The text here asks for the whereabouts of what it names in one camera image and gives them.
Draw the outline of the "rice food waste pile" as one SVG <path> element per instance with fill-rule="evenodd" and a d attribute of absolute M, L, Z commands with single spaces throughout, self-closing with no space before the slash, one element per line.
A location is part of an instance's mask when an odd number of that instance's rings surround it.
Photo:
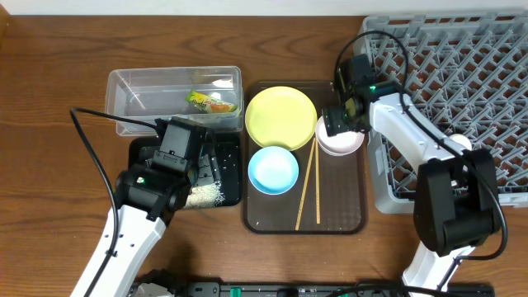
<path fill-rule="evenodd" d="M 200 156 L 200 158 L 216 157 L 215 155 L 205 154 Z M 197 169 L 193 172 L 191 176 L 191 191 L 186 200 L 185 209 L 208 209 L 214 207 L 220 207 L 225 201 L 225 194 L 221 187 L 218 188 L 214 185 L 213 177 L 211 174 L 211 184 L 208 186 L 198 186 L 194 187 L 196 182 Z"/>

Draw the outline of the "pink bowl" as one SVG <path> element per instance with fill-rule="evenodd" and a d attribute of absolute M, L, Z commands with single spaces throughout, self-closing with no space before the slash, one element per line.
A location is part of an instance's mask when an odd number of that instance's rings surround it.
<path fill-rule="evenodd" d="M 325 153 L 335 157 L 354 153 L 363 144 L 365 138 L 364 134 L 352 131 L 328 136 L 322 117 L 318 118 L 315 136 L 319 147 Z"/>

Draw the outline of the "yellow plate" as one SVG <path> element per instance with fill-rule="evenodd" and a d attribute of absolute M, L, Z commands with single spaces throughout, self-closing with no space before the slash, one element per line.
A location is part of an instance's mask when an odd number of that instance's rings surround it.
<path fill-rule="evenodd" d="M 249 102 L 245 125 L 250 138 L 261 147 L 300 149 L 314 136 L 318 120 L 310 98 L 293 87 L 269 87 Z"/>

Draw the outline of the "light blue bowl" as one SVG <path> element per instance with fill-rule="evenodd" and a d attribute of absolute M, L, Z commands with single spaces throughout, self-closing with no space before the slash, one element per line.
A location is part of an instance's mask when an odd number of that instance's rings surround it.
<path fill-rule="evenodd" d="M 259 149 L 248 163 L 251 184 L 261 193 L 278 196 L 289 191 L 299 177 L 299 164 L 285 148 L 271 146 Z"/>

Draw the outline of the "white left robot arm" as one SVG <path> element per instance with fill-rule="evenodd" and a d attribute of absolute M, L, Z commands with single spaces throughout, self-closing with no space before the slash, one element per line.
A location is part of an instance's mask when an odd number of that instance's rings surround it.
<path fill-rule="evenodd" d="M 130 153 L 110 189 L 111 208 L 75 296 L 126 296 L 146 256 L 198 182 L 208 129 L 191 120 L 157 120 L 159 142 Z"/>

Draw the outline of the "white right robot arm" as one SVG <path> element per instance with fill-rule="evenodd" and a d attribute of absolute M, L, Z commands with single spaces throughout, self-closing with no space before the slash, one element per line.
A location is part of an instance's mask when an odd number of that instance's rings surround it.
<path fill-rule="evenodd" d="M 493 156 L 436 128 L 398 82 L 377 82 L 369 58 L 337 63 L 338 106 L 323 109 L 328 135 L 382 134 L 417 175 L 413 222 L 420 244 L 402 281 L 445 291 L 458 265 L 505 227 Z"/>

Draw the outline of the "green snack wrapper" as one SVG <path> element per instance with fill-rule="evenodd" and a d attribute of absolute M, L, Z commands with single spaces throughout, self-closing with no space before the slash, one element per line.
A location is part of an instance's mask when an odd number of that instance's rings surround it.
<path fill-rule="evenodd" d="M 214 113 L 229 113 L 236 111 L 238 106 L 220 99 L 196 92 L 190 91 L 186 96 L 186 101 L 191 103 L 194 107 L 198 108 L 208 114 Z"/>

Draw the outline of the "white cup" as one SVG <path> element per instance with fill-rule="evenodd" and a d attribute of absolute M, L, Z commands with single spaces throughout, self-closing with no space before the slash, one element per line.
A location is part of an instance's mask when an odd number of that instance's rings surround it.
<path fill-rule="evenodd" d="M 465 150 L 469 150 L 469 151 L 473 150 L 473 145 L 471 141 L 465 135 L 452 134 L 449 136 L 449 138 L 451 139 L 451 143 L 449 143 L 450 148 L 456 149 L 456 148 L 453 148 L 451 144 L 457 143 L 459 146 L 463 146 Z M 455 189 L 459 187 L 459 183 L 457 182 L 456 178 L 451 180 L 451 186 Z"/>

